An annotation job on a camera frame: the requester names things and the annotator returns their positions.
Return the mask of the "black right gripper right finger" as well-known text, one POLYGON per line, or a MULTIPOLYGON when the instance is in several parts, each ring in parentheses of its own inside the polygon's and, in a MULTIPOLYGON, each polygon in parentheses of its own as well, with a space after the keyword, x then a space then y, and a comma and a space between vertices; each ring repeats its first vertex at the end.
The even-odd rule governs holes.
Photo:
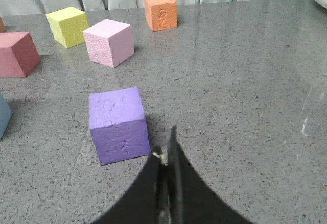
POLYGON ((171 223, 250 223, 201 179, 177 142, 172 127, 167 145, 171 223))

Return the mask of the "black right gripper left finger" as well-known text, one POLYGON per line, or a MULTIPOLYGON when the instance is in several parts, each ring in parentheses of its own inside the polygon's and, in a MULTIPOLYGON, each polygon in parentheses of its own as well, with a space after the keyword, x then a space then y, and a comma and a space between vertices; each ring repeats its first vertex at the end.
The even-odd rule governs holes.
POLYGON ((168 223, 167 174, 154 147, 125 194, 95 223, 168 223))

